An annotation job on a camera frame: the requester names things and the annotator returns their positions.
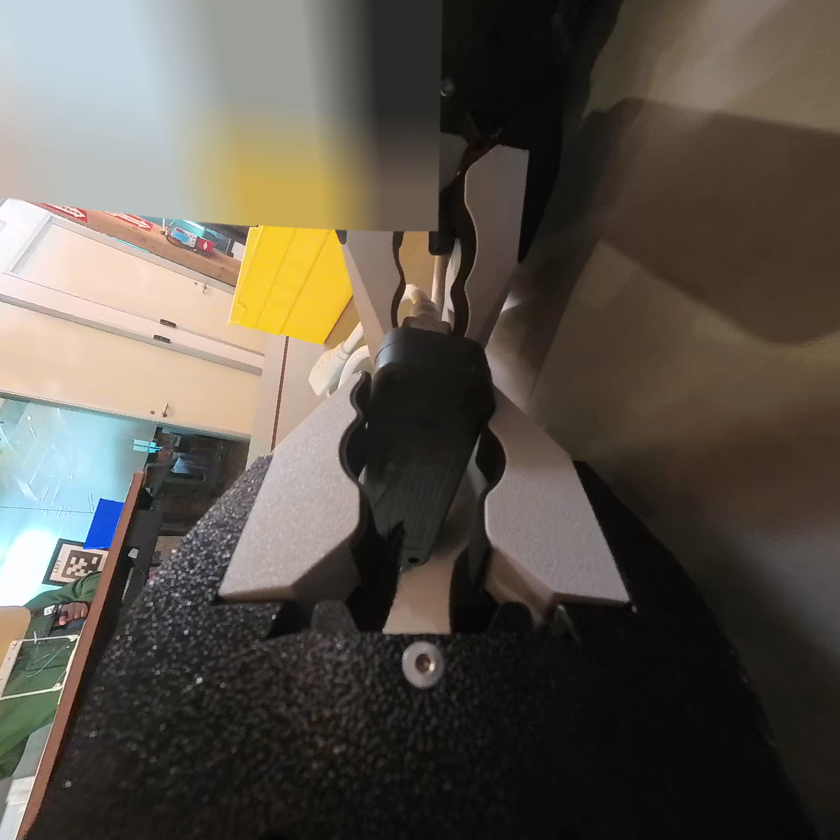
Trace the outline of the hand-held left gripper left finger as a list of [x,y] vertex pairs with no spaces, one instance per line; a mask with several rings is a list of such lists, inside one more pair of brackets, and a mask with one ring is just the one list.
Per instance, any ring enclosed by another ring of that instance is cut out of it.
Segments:
[[228,603],[345,603],[387,617],[398,577],[396,538],[378,532],[361,485],[371,375],[354,374],[286,436],[220,584]]

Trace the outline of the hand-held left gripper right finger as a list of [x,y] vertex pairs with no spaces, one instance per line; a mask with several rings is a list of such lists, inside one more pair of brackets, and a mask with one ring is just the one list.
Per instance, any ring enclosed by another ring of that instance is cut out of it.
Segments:
[[501,390],[456,491],[456,626],[631,599],[572,458]]

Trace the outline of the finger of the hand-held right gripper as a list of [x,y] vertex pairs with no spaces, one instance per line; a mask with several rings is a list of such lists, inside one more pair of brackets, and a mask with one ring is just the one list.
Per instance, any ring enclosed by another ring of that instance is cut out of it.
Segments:
[[348,230],[342,252],[364,339],[380,347],[397,324],[406,281],[400,260],[403,232]]
[[455,178],[455,242],[435,258],[433,297],[453,334],[486,347],[519,262],[529,153],[491,148]]

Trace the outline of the black power strip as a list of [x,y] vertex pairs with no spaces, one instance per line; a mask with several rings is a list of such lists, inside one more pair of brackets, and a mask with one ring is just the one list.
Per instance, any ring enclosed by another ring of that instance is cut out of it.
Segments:
[[374,361],[362,486],[376,531],[407,570],[425,564],[495,410],[482,346],[401,327]]

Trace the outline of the yellow plastic bin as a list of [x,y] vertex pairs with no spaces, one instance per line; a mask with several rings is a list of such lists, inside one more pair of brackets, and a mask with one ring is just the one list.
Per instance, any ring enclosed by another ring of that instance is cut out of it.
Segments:
[[227,323],[324,344],[352,295],[335,230],[252,227]]

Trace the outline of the framed tag picture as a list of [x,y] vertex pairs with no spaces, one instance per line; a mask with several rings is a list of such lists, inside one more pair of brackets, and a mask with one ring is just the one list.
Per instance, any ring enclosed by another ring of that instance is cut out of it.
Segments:
[[64,586],[100,573],[106,566],[108,555],[108,549],[90,549],[82,542],[58,539],[42,583]]

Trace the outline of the glass partition window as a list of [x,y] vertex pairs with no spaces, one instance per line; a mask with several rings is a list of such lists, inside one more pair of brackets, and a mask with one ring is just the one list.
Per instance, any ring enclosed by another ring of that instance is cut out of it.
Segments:
[[100,500],[124,502],[136,473],[140,507],[160,518],[154,561],[168,557],[244,472],[248,451],[159,419],[3,397],[2,605],[52,589],[60,550],[86,541]]

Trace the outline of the cream door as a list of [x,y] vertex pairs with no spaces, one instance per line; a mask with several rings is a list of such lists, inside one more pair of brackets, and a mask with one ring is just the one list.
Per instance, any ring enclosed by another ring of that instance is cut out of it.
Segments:
[[268,335],[234,289],[43,207],[2,202],[2,302],[259,375]]
[[259,377],[4,302],[1,391],[247,438]]

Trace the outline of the bare plywood board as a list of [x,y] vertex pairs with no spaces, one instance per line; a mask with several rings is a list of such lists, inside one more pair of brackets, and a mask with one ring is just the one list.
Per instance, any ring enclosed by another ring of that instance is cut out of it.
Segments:
[[0,608],[0,655],[5,660],[12,643],[26,636],[31,620],[29,609],[21,605],[3,605]]

